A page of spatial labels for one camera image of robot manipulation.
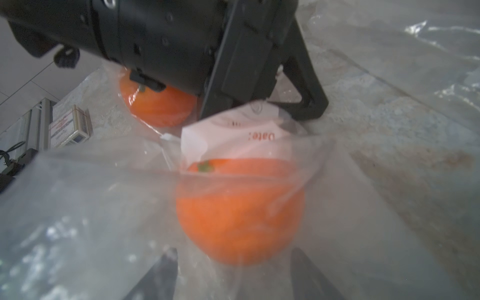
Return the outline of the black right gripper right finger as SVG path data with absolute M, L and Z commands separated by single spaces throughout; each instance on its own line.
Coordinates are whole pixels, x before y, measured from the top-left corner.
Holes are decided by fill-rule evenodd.
M 291 251 L 290 273 L 294 300 L 345 300 L 335 285 L 298 247 Z

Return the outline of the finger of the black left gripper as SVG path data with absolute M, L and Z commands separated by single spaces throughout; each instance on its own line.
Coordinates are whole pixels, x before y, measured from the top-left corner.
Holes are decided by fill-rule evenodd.
M 285 42 L 280 48 L 282 72 L 301 96 L 297 103 L 281 102 L 275 97 L 268 101 L 285 110 L 296 121 L 320 118 L 329 105 L 325 92 L 316 76 L 300 25 L 292 22 Z

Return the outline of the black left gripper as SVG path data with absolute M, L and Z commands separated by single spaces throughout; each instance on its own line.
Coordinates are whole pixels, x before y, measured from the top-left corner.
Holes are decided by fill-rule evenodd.
M 255 99 L 275 85 L 272 62 L 295 23 L 297 1 L 2 1 L 16 41 L 73 69 L 86 51 L 131 71 L 155 91 L 198 96 L 199 118 Z

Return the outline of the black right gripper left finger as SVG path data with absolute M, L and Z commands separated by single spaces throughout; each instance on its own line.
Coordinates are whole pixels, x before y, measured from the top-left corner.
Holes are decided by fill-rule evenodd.
M 177 249 L 167 249 L 123 300 L 173 300 L 177 278 Z

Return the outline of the orange fruit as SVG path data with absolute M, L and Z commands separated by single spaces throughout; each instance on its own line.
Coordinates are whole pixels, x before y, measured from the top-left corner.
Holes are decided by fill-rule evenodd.
M 196 107 L 197 97 L 168 86 L 157 92 L 130 80 L 124 71 L 119 90 L 129 112 L 147 125 L 170 128 L 181 125 Z
M 210 258 L 227 265 L 262 263 L 295 237 L 305 190 L 280 159 L 210 159 L 187 168 L 176 189 L 178 221 Z

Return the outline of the clear zip-top bag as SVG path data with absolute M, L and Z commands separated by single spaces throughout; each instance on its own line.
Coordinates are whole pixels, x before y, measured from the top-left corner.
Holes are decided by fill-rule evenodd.
M 176 132 L 113 69 L 1 195 L 4 300 L 477 300 L 480 137 L 358 70 L 299 124 L 255 102 Z
M 371 75 L 479 131 L 478 1 L 300 1 L 297 13 Z

